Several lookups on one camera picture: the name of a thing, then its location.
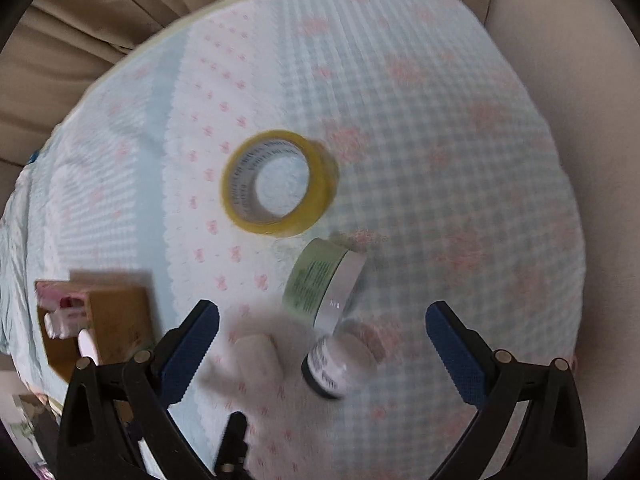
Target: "small bottle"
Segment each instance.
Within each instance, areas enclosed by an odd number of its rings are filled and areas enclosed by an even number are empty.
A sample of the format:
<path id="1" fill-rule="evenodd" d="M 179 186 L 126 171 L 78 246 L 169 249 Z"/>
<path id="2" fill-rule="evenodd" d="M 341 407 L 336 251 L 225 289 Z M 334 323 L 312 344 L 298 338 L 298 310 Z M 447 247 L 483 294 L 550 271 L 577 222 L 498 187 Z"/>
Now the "small bottle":
<path id="1" fill-rule="evenodd" d="M 51 339 L 69 339 L 76 337 L 83 328 L 89 326 L 86 309 L 82 306 L 59 308 L 47 312 L 44 327 Z"/>
<path id="2" fill-rule="evenodd" d="M 361 389 L 376 374 L 378 364 L 356 336 L 323 337 L 302 361 L 302 377 L 323 399 L 337 400 Z"/>

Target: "white object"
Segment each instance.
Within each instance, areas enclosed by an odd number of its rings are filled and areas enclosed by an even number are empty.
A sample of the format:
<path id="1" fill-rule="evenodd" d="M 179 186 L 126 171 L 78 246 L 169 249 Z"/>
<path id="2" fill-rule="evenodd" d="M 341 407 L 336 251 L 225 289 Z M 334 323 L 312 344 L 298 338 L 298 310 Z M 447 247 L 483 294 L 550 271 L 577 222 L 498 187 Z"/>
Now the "white object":
<path id="1" fill-rule="evenodd" d="M 343 256 L 340 265 L 335 269 L 329 287 L 327 287 L 322 297 L 316 321 L 314 322 L 315 328 L 327 334 L 334 333 L 366 261 L 366 256 L 353 251 L 347 251 Z"/>
<path id="2" fill-rule="evenodd" d="M 100 364 L 98 349 L 95 346 L 94 338 L 87 329 L 82 329 L 78 334 L 78 350 L 82 357 L 90 357 L 97 365 Z"/>
<path id="3" fill-rule="evenodd" d="M 253 386 L 279 384 L 284 379 L 276 349 L 264 334 L 241 337 L 234 344 L 244 382 Z"/>
<path id="4" fill-rule="evenodd" d="M 323 337 L 302 363 L 302 375 L 325 399 L 341 399 L 361 389 L 376 374 L 377 363 L 356 336 L 343 333 Z"/>
<path id="5" fill-rule="evenodd" d="M 76 337 L 83 328 L 89 326 L 86 310 L 82 306 L 59 308 L 47 312 L 44 327 L 51 339 L 69 339 Z"/>

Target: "white jar lid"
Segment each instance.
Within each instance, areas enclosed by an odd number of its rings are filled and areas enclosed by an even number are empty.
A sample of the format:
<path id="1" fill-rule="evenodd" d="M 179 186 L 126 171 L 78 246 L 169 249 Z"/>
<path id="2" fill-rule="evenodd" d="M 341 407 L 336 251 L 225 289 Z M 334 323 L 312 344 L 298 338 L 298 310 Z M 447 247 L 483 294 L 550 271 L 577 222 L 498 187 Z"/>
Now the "white jar lid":
<path id="1" fill-rule="evenodd" d="M 97 365 L 100 364 L 98 349 L 95 346 L 94 338 L 87 329 L 82 329 L 78 334 L 78 350 L 82 357 L 90 357 Z"/>
<path id="2" fill-rule="evenodd" d="M 334 333 L 365 261 L 363 254 L 353 251 L 347 251 L 343 256 L 320 303 L 315 328 L 330 335 Z"/>

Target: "bottle label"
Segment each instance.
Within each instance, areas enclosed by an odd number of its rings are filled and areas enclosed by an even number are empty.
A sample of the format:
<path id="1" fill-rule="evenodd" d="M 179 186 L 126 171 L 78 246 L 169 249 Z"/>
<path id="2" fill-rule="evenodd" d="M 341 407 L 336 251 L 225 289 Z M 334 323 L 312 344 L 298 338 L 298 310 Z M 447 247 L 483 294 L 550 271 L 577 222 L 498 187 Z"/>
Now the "bottle label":
<path id="1" fill-rule="evenodd" d="M 339 369 L 326 351 L 327 338 L 322 338 L 306 357 L 309 371 L 318 385 L 334 397 L 343 397 L 352 384 L 339 373 Z"/>

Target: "jar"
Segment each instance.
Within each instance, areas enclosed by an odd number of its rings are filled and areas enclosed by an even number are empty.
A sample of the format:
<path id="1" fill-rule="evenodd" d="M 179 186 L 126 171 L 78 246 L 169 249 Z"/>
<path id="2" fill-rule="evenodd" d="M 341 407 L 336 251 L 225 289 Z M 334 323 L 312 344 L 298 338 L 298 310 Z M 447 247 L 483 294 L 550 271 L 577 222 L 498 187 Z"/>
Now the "jar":
<path id="1" fill-rule="evenodd" d="M 302 361 L 302 377 L 323 399 L 337 400 L 361 389 L 374 377 L 377 367 L 362 341 L 341 333 L 316 343 Z"/>
<path id="2" fill-rule="evenodd" d="M 315 238 L 302 251 L 285 286 L 287 311 L 320 332 L 333 334 L 366 258 Z"/>

